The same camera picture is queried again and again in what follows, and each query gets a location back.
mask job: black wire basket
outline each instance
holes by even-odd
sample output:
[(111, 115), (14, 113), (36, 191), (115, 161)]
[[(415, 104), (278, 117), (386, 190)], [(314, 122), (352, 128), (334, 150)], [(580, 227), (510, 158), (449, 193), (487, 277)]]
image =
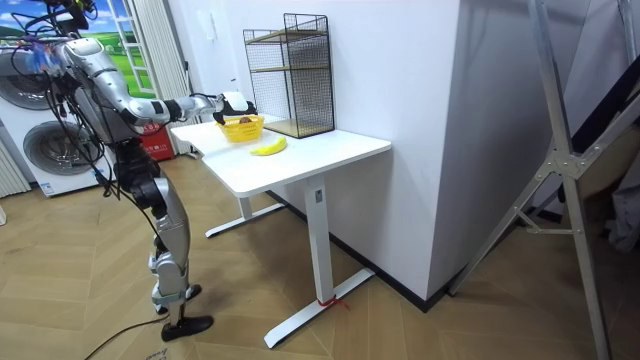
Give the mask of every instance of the black wire basket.
[(324, 15), (284, 14), (283, 30), (244, 30), (264, 127), (304, 138), (335, 129), (329, 27)]

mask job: herringbone floor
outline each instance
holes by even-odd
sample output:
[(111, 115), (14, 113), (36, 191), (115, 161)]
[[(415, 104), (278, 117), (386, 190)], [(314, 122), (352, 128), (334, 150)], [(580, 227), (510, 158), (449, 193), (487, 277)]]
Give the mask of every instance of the herringbone floor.
[[(346, 297), (350, 311), (334, 306), (267, 350), (264, 334), (314, 299), (305, 224), (282, 210), (206, 239), (209, 227), (238, 216), (235, 199), (198, 161), (162, 166), (191, 217), (191, 278), (205, 289), (188, 313), (216, 323), (166, 344), (160, 324), (138, 328), (96, 359), (595, 359), (571, 238), (522, 229), (427, 314), (374, 278)], [(82, 359), (114, 332), (155, 318), (151, 232), (129, 203), (102, 199), (99, 189), (1, 202), (9, 217), (0, 227), (1, 360)], [(603, 242), (596, 252), (616, 359), (638, 359), (639, 256)], [(332, 256), (336, 283), (360, 268), (335, 247)]]

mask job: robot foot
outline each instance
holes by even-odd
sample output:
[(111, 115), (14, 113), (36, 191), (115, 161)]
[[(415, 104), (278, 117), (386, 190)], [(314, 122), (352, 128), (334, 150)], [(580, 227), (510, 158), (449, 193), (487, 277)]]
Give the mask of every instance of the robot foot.
[[(193, 299), (194, 297), (198, 296), (198, 294), (200, 294), (202, 292), (202, 286), (198, 285), (198, 284), (193, 284), (189, 287), (189, 291), (187, 291), (187, 301)], [(163, 315), (166, 314), (169, 311), (169, 309), (167, 309), (164, 306), (160, 306), (157, 305), (156, 306), (156, 313), (158, 315)]]
[(213, 317), (198, 316), (184, 317), (178, 322), (177, 326), (171, 327), (171, 324), (165, 324), (162, 328), (162, 341), (171, 341), (183, 336), (191, 336), (207, 330), (213, 325)]

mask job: landscape picture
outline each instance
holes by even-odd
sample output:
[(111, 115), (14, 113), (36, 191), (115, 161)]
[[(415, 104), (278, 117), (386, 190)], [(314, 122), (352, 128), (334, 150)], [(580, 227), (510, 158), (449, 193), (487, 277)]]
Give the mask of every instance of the landscape picture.
[[(154, 98), (154, 94), (140, 91), (133, 73), (134, 70), (129, 63), (127, 53), (125, 52), (129, 51), (136, 66), (145, 66), (142, 54), (140, 53), (140, 48), (125, 48), (116, 28), (115, 19), (127, 16), (122, 1), (123, 0), (112, 0), (116, 12), (113, 14), (109, 8), (107, 0), (95, 0), (98, 8), (98, 16), (94, 20), (88, 20), (89, 30), (81, 30), (80, 33), (82, 37), (95, 38), (104, 45), (114, 63), (124, 74), (131, 96)], [(46, 14), (46, 8), (44, 4), (36, 1), (0, 0), (0, 36), (24, 35), (24, 32), (21, 30), (18, 23), (11, 16), (12, 13), (41, 16)], [(131, 31), (132, 28), (130, 23), (121, 22), (121, 25), (124, 30), (126, 41), (129, 43), (137, 42), (133, 31)], [(146, 71), (139, 70), (138, 75), (144, 88), (152, 88), (151, 81), (149, 80), (149, 74)]]

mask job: red box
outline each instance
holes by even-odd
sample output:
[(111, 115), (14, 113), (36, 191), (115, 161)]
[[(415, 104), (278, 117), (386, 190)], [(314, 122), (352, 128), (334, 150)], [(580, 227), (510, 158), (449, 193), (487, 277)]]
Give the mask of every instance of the red box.
[(158, 124), (149, 124), (144, 126), (143, 134), (153, 134), (141, 136), (140, 138), (142, 139), (142, 146), (154, 160), (160, 161), (175, 157), (167, 129), (160, 129)]

